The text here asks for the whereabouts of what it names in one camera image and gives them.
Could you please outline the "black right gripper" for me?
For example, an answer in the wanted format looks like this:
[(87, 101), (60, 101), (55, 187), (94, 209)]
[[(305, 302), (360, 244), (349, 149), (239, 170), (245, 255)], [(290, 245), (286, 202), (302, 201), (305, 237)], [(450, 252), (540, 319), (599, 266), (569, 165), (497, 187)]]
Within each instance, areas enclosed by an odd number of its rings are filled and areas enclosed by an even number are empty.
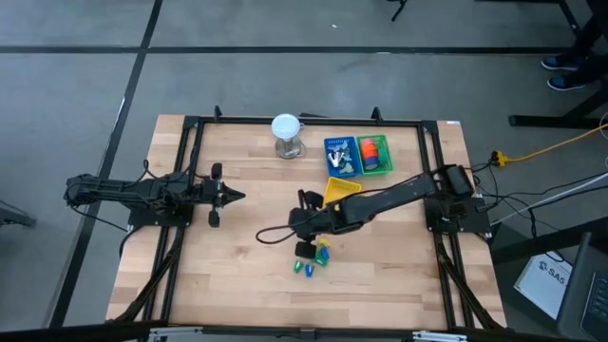
[(335, 234), (339, 217), (337, 204), (322, 208), (324, 197), (313, 191), (297, 191), (299, 206), (289, 213), (288, 225), (299, 238), (294, 254), (300, 258), (313, 259), (317, 246), (313, 241), (318, 235)]

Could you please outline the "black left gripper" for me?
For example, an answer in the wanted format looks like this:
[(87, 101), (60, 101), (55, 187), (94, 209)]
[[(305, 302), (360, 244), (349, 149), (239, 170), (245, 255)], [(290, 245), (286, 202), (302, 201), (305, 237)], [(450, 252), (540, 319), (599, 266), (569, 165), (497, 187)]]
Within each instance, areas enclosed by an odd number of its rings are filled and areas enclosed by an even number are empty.
[(203, 192), (212, 207), (208, 215), (208, 223), (211, 227), (219, 227), (218, 208), (220, 205), (221, 188), (224, 193), (222, 195), (223, 205), (245, 198), (242, 192), (234, 190), (225, 184), (222, 185), (221, 176), (222, 164), (217, 162), (212, 165), (210, 175), (202, 178)]

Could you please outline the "yellow plastic basket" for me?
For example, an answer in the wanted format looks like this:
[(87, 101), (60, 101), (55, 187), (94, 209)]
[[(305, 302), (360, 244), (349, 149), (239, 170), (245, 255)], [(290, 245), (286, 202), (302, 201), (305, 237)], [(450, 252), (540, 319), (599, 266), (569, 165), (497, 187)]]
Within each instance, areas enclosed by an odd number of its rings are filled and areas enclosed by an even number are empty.
[(323, 195), (323, 206), (326, 206), (332, 201), (341, 200), (348, 195), (357, 193), (361, 189), (362, 186), (357, 182), (329, 177)]

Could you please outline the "blue plastic basket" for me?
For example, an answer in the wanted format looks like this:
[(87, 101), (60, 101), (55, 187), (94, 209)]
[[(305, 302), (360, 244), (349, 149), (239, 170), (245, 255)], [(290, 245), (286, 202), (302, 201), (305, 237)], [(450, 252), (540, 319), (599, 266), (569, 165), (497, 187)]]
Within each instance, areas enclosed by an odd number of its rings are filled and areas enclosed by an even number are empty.
[[(348, 147), (350, 149), (351, 156), (349, 158), (344, 157), (344, 159), (340, 163), (340, 165), (337, 168), (334, 168), (332, 166), (332, 164), (330, 163), (330, 161), (328, 160), (328, 154), (332, 153), (334, 151), (338, 151), (340, 148), (346, 148), (346, 147)], [(328, 174), (331, 177), (345, 179), (345, 178), (353, 178), (356, 176), (360, 176), (362, 174), (362, 165), (361, 165), (361, 161), (360, 161), (359, 150), (358, 150), (357, 143), (356, 143), (356, 140), (354, 137), (348, 136), (348, 137), (326, 138), (324, 140), (324, 150), (325, 150), (324, 155), (325, 155), (325, 161), (327, 162)], [(351, 166), (354, 168), (354, 172), (340, 174), (339, 170), (345, 165), (346, 162), (349, 162), (351, 164)]]

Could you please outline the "green plastic basket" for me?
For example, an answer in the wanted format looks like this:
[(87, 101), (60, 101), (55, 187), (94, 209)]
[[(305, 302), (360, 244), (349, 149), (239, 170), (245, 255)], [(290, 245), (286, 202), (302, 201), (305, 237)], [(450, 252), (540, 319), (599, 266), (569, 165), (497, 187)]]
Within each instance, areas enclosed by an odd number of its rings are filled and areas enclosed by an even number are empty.
[[(371, 171), (366, 171), (364, 169), (363, 163), (362, 163), (362, 156), (361, 156), (361, 152), (360, 152), (360, 140), (363, 138), (367, 138), (367, 137), (371, 137), (374, 139), (376, 147), (379, 152), (378, 159), (380, 161), (380, 164), (377, 168), (375, 168)], [(393, 170), (393, 164), (392, 164), (392, 159), (391, 159), (391, 155), (390, 155), (390, 146), (389, 146), (388, 139), (385, 135), (379, 134), (379, 135), (357, 136), (355, 139), (356, 139), (357, 147), (359, 150), (360, 161), (361, 161), (361, 165), (362, 165), (362, 174), (364, 176), (385, 175), (385, 174), (390, 173)]]

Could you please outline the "white mushroom table lamp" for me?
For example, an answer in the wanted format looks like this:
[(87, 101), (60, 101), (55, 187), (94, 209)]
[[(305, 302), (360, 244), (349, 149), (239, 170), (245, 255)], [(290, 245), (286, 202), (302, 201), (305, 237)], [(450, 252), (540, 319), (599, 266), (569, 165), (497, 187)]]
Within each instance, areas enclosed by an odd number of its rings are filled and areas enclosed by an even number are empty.
[(271, 130), (275, 136), (275, 152), (280, 158), (291, 160), (306, 155), (306, 146), (299, 137), (302, 127), (300, 120), (292, 114), (282, 113), (274, 117)]

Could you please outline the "black stand foot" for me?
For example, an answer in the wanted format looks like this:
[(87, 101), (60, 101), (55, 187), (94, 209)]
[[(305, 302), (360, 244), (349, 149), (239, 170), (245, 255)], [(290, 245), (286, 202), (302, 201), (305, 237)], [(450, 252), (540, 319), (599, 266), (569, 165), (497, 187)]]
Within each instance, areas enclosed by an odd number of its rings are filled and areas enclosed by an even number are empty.
[(0, 199), (0, 227), (12, 224), (34, 227), (36, 219), (25, 211)]

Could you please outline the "black diagonal desk beam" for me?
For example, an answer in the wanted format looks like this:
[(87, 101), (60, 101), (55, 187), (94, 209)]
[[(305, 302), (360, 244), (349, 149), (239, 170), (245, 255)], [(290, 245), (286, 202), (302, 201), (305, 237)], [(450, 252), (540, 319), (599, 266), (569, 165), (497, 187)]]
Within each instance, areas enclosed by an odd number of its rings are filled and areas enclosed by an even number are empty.
[(581, 244), (585, 240), (608, 244), (608, 217), (598, 218), (555, 233), (516, 242), (492, 252), (494, 264), (501, 264), (545, 252), (557, 251)]

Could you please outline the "black desk base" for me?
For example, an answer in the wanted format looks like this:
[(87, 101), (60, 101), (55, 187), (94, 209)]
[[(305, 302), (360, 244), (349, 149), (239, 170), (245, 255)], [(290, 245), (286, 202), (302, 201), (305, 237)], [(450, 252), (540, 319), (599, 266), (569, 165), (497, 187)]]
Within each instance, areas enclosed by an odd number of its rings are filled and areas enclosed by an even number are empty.
[[(606, 14), (608, 15), (608, 0), (585, 0), (587, 6), (593, 14)], [(600, 38), (604, 38), (608, 43), (608, 30), (605, 30)], [(563, 56), (566, 58), (575, 58), (570, 54), (569, 47), (564, 53), (556, 55)], [(585, 62), (595, 56), (606, 55), (595, 54), (590, 51), (587, 57), (583, 57)], [(566, 71), (566, 74), (561, 76), (572, 76), (577, 78), (577, 71)], [(542, 128), (595, 128), (600, 125), (600, 119), (592, 119), (590, 115), (603, 105), (608, 105), (608, 73), (604, 74), (602, 78), (596, 82), (601, 82), (599, 89), (596, 93), (591, 95), (588, 99), (578, 104), (573, 109), (569, 110), (565, 114), (557, 117), (549, 116), (529, 116), (529, 115), (513, 115), (508, 118), (511, 126), (526, 126), (526, 127), (542, 127)]]

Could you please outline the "grey laptop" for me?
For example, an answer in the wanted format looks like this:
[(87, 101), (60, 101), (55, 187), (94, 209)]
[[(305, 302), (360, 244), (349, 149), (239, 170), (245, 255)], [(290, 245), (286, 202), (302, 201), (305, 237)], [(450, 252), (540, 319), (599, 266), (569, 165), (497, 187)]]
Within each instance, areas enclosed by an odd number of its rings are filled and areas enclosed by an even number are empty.
[(591, 233), (585, 233), (581, 238), (572, 273), (560, 305), (557, 330), (562, 337), (593, 340), (580, 324), (594, 273), (608, 273), (608, 255), (591, 245), (592, 237)]

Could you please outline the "person's shoe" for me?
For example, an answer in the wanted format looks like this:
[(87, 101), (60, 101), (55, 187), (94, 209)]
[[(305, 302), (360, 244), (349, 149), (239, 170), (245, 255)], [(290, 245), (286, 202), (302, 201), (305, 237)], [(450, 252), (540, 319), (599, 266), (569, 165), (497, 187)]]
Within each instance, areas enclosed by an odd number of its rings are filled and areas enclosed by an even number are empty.
[(541, 66), (547, 70), (576, 71), (585, 62), (584, 58), (566, 58), (563, 56), (547, 57), (541, 60)]
[(546, 83), (551, 89), (556, 91), (570, 91), (583, 88), (587, 85), (587, 82), (572, 76), (554, 77), (549, 79)]

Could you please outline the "person's leg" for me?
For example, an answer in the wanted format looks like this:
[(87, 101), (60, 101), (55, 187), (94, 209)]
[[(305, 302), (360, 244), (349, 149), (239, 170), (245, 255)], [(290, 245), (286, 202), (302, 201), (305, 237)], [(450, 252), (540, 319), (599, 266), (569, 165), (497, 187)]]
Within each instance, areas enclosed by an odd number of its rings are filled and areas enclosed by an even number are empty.
[(608, 54), (589, 58), (578, 70), (577, 81), (580, 84), (591, 84), (608, 73)]
[(570, 49), (570, 54), (575, 58), (587, 57), (605, 30), (608, 30), (608, 15), (593, 14), (581, 29), (575, 44)]

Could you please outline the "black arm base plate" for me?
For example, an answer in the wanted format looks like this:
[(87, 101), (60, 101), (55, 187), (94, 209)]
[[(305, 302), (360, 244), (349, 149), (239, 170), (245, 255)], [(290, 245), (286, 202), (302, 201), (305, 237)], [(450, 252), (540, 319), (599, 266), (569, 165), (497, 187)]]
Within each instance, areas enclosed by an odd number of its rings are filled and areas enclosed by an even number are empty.
[(485, 201), (467, 199), (425, 199), (427, 228), (438, 233), (489, 233)]
[(172, 201), (152, 202), (151, 204), (126, 204), (130, 210), (128, 223), (137, 226), (185, 226), (193, 217), (194, 205)]

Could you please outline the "black aluminium table frame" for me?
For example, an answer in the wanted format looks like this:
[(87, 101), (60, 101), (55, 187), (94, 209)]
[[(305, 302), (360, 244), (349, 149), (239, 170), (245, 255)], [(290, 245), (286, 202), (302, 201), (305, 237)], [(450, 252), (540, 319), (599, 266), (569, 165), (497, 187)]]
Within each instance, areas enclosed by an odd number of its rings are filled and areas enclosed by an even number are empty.
[(203, 127), (198, 170), (219, 162), (227, 185), (244, 199), (220, 210), (219, 227), (201, 206), (184, 233), (167, 318), (174, 325), (424, 330), (447, 328), (435, 239), (424, 205), (378, 216), (365, 228), (331, 238), (330, 261), (312, 277), (295, 274), (295, 243), (286, 227), (297, 191), (322, 192), (323, 142), (383, 134), (394, 168), (365, 177), (365, 188), (392, 185), (433, 167), (440, 145), (449, 163), (467, 163), (456, 122), (306, 119), (307, 155), (282, 160), (266, 118), (223, 116)]

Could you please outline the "silver mount bracket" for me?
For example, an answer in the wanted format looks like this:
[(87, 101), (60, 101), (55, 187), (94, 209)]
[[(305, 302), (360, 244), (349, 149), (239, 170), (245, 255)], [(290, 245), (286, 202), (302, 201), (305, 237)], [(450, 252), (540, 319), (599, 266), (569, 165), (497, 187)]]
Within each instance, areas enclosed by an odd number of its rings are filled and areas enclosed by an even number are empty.
[(413, 332), (412, 340), (414, 342), (468, 342), (466, 335), (428, 331)]
[(150, 330), (146, 342), (167, 342), (170, 337), (203, 334), (202, 327), (163, 327)]

